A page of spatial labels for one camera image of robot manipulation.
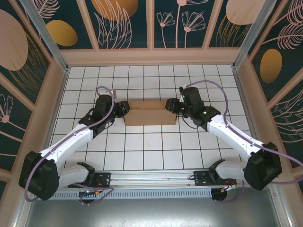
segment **black grid line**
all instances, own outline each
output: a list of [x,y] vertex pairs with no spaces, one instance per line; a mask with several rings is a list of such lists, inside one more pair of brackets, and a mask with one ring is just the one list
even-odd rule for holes
[[[83,75],[82,75],[81,87],[82,87],[82,83],[83,83],[84,74],[85,74],[85,68],[84,68]],[[80,99],[80,93],[81,93],[81,92],[79,92],[78,102],[77,102],[77,107],[76,107],[76,112],[75,112],[75,117],[74,117],[74,119],[76,119],[76,114],[77,114],[77,109],[78,109],[78,104],[79,104],[79,99]]]
[[[159,134],[161,132],[144,132],[144,134]],[[195,131],[172,131],[172,132],[166,132],[164,131],[163,134],[177,134],[177,133],[196,133]],[[108,133],[108,135],[121,135],[125,134],[124,132],[119,132],[119,133]],[[126,134],[143,134],[143,132],[128,132]],[[53,136],[64,136],[66,134],[53,134]]]
[[[159,90],[159,88],[145,88],[146,90]],[[217,87],[209,87],[208,89],[218,89]],[[129,90],[143,90],[143,88],[130,88]],[[94,89],[85,89],[85,90],[65,90],[65,91],[94,91]]]
[[[216,100],[216,101],[211,101],[212,103],[216,103],[216,102],[225,102],[225,101],[220,101],[220,100]],[[231,102],[240,102],[240,100],[233,100],[233,101],[229,101],[229,103]],[[94,104],[95,102],[91,102],[91,103],[79,103],[80,105],[82,104]],[[77,103],[63,103],[61,105],[76,105]],[[231,116],[245,116],[245,114],[232,114]]]
[[[201,150],[201,151],[203,151],[203,150],[219,150],[219,149],[221,149],[221,150],[231,150],[232,148],[207,148],[207,149],[200,149],[200,148],[191,148],[191,149],[182,149],[183,151],[187,151],[187,150]],[[161,150],[159,150],[159,149],[153,149],[153,150],[112,150],[112,151],[110,151],[110,150],[94,150],[94,151],[76,151],[76,153],[83,153],[83,152],[87,152],[87,153],[98,153],[98,152],[105,152],[105,153],[107,153],[107,152],[125,152],[125,153],[127,153],[127,152],[137,152],[137,151],[140,151],[140,152],[142,152],[142,151],[148,151],[148,152],[153,152],[153,151],[178,151],[178,150],[181,150],[181,149],[161,149]]]
[[[202,67],[202,69],[203,69],[204,78],[205,78],[205,80],[206,80],[206,77],[205,77],[205,72],[204,72],[204,67]],[[206,89],[207,89],[208,100],[209,100],[209,103],[211,104],[211,100],[210,100],[210,96],[209,96],[209,92],[208,92],[207,83],[205,83],[205,85],[206,85]]]
[[57,113],[57,116],[56,116],[55,124],[54,124],[54,127],[53,127],[53,132],[52,132],[53,135],[54,135],[55,130],[56,130],[57,121],[58,121],[59,114],[60,114],[60,111],[61,111],[61,105],[62,105],[61,103],[62,103],[62,100],[64,98],[64,94],[65,94],[65,90],[66,90],[66,86],[67,86],[67,81],[68,81],[68,77],[70,76],[70,73],[71,73],[71,70],[68,73],[66,84],[64,86],[63,94],[62,94],[62,97],[61,97],[61,100],[60,100],[60,105],[59,105],[58,113]]
[[[126,95],[126,100],[128,100],[128,87],[129,87],[129,66],[128,66],[128,80],[127,80],[127,95]],[[124,132],[125,132],[125,136],[124,136],[124,156],[123,156],[123,170],[124,170],[124,166],[125,166],[125,146],[126,146],[126,126],[124,126]]]
[[[219,73],[219,78],[220,78],[220,81],[221,81],[221,86],[223,86],[223,83],[222,83],[222,80],[221,80],[221,75],[220,75],[220,73]],[[232,118],[230,117],[229,109],[228,109],[228,115],[229,115],[229,119],[230,119],[230,121],[231,121],[231,123],[232,123]]]
[[[96,92],[95,92],[95,98],[94,98],[94,100],[96,100],[96,96],[97,96],[98,82],[99,82],[99,77],[97,78]],[[85,154],[85,159],[84,159],[85,163],[86,163],[86,156],[87,156],[87,150],[88,150],[88,148],[89,148],[89,144],[87,143],[86,144],[86,154]]]
[[[161,86],[160,86],[160,68],[158,66],[158,78],[159,78],[159,98],[161,100]],[[161,125],[161,142],[162,142],[162,163],[163,163],[163,169],[164,169],[164,149],[163,149],[163,130]]]
[[[144,97],[145,97],[145,84],[144,84],[144,66],[143,66],[143,101],[144,101]],[[145,148],[144,148],[144,126],[143,126],[143,170],[144,170],[144,152]]]
[[[113,89],[113,86],[114,86],[114,74],[115,74],[115,67],[114,67],[114,70],[113,70],[113,81],[112,81],[112,87],[111,87],[111,89]],[[107,132],[106,132],[106,143],[105,143],[105,153],[104,153],[103,171],[105,170],[107,139],[108,139],[108,128],[107,128]]]
[[[188,69],[188,74],[189,74],[189,83],[191,84],[191,79],[190,79],[190,73],[189,73],[189,67],[187,66]],[[199,140],[199,146],[200,146],[200,155],[201,155],[201,161],[202,161],[202,168],[204,168],[203,164],[203,157],[202,157],[202,151],[201,151],[201,142],[200,142],[200,135],[199,135],[199,130],[197,128],[197,133],[198,133],[198,140]]]
[[[202,77],[204,75],[200,75],[200,76],[196,76],[193,75],[191,77]],[[220,77],[232,77],[233,75],[220,75]],[[96,79],[96,78],[112,78],[112,77],[86,77],[85,79]]]
[[[172,70],[173,70],[173,73],[174,73],[174,82],[175,82],[175,87],[176,86],[176,76],[175,76],[175,67],[172,67]],[[183,159],[183,148],[182,148],[182,137],[181,137],[181,128],[180,128],[180,118],[178,117],[178,123],[179,123],[179,136],[180,136],[180,146],[181,146],[181,156],[182,156],[182,168],[184,169],[184,159]]]

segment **gold circle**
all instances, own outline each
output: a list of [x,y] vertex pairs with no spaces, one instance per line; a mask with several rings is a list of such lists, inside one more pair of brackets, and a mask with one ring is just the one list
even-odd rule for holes
[[78,40],[77,34],[72,26],[65,21],[52,20],[46,26],[57,44],[61,46],[73,46],[76,44]]
[[270,84],[278,77],[282,68],[282,55],[275,49],[265,52],[261,60],[260,73],[262,80]]
[[264,0],[229,0],[226,5],[227,19],[235,25],[254,22]]
[[121,10],[125,9],[131,17],[138,9],[138,0],[91,0],[96,11],[108,20],[123,20],[125,17],[119,13],[117,3]]
[[0,9],[0,65],[17,71],[27,61],[27,34],[21,24],[9,13]]

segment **white flower drawing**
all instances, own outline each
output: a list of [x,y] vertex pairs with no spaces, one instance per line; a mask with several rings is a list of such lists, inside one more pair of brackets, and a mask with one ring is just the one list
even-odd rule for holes
[[204,21],[203,13],[204,12],[202,13],[193,12],[190,15],[190,17],[188,17],[188,12],[182,13],[182,23],[185,31],[184,47],[186,47],[186,38],[188,32],[205,29],[206,24],[203,23]]
[[176,24],[176,48],[178,48],[178,24],[179,24],[179,15],[181,6],[186,5],[198,5],[208,2],[208,0],[177,0],[178,12],[177,12],[177,24]]
[[13,108],[14,99],[10,96],[7,97],[7,101],[3,94],[0,95],[0,122],[8,123],[11,109]]
[[161,26],[161,31],[162,31],[162,39],[163,39],[163,44],[164,44],[164,48],[166,48],[166,44],[165,44],[165,40],[164,40],[164,33],[163,33],[163,28],[166,27],[166,26],[171,26],[171,25],[174,25],[176,23],[175,20],[173,20],[173,16],[170,13],[157,13],[157,19],[158,19],[158,22]]
[[[21,127],[13,124],[12,122],[9,121],[9,117],[13,108],[13,103],[14,103],[14,99],[10,96],[7,96],[7,99],[5,99],[4,95],[1,94],[0,95],[0,123],[9,123],[11,125],[13,125],[14,127],[21,129],[23,131],[25,131],[25,129],[22,129]],[[3,136],[6,136],[8,138],[11,138],[13,140],[16,140],[18,142],[22,142],[21,139],[14,137],[12,135],[9,135],[3,131],[0,131],[0,134]],[[9,154],[2,154],[0,153],[0,155],[3,156],[16,156],[16,155],[9,155]]]

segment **black mounting bracket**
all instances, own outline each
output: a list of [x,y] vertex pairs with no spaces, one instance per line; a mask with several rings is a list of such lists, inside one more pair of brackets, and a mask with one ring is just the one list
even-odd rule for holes
[[[211,175],[208,170],[204,171],[195,171],[194,177],[195,186],[223,186],[223,185],[229,185],[230,182],[226,179],[222,179],[220,177],[216,178],[216,181],[214,181],[211,178]],[[229,179],[234,184],[237,183],[235,179]]]
[[[263,146],[278,151],[276,145],[271,142]],[[282,173],[280,157],[279,155],[260,149],[257,153],[251,153],[251,157],[248,159],[243,171],[247,183],[252,188],[261,191]]]
[[[78,184],[81,184],[83,186],[93,187],[93,188],[100,188],[100,187],[102,187],[102,186],[100,186],[100,182],[101,182],[104,188],[108,188],[110,186],[110,180],[111,180],[110,177],[111,177],[111,173],[95,173],[95,178],[91,184],[87,181],[84,181],[84,182],[78,183]],[[69,188],[79,188],[78,186],[75,186],[73,184],[68,185],[68,187]]]

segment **leaf drawing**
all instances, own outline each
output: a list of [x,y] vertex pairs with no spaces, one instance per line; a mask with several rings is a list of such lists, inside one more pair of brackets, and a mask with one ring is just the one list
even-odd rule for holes
[[192,31],[198,31],[205,29],[205,23],[203,13],[195,13],[193,12],[190,17],[188,17],[188,12],[182,13],[182,23],[185,31],[185,39],[184,39],[184,47],[186,48],[186,38],[187,38],[187,33],[192,32]]
[[265,41],[262,44],[277,40],[280,49],[292,49],[299,46],[303,41],[303,24],[293,25],[289,24],[282,28],[278,37]]
[[95,13],[99,24],[98,43],[101,49],[128,48],[132,40],[132,26],[125,9],[116,1],[116,10],[109,0],[96,1],[99,12]]
[[272,114],[274,115],[274,117],[280,117],[282,114],[287,113],[297,103],[300,103],[302,101],[303,101],[303,90],[299,92],[292,99],[289,99],[285,102],[277,103],[274,107],[274,111],[272,111]]
[[208,0],[177,0],[178,6],[178,12],[177,12],[177,23],[176,23],[176,48],[178,48],[178,25],[179,25],[179,16],[180,16],[180,9],[181,6],[186,6],[186,5],[199,5],[203,3],[207,3]]
[[60,7],[58,0],[33,0],[39,15],[42,18],[50,19]]
[[283,142],[303,140],[303,90],[295,97],[276,104],[272,114]]
[[277,20],[274,25],[279,23],[281,20],[283,20],[285,17],[287,17],[287,20],[289,23],[293,25],[297,25],[302,23],[303,21],[303,0],[292,0],[292,3],[290,4],[288,8],[287,14],[285,14],[283,17],[281,17],[279,20]]
[[[25,65],[18,71],[9,71],[16,83],[27,93],[38,96],[46,74],[46,61],[37,43],[27,34],[28,55]],[[20,50],[14,45],[16,53]]]
[[166,27],[166,26],[171,26],[171,25],[174,25],[176,23],[175,20],[173,20],[173,16],[170,13],[157,13],[157,19],[158,19],[158,22],[160,24],[160,27],[161,27],[161,31],[162,31],[162,40],[163,40],[163,44],[164,44],[164,48],[166,48],[166,44],[165,44],[165,39],[164,39],[164,32],[163,32],[163,28]]

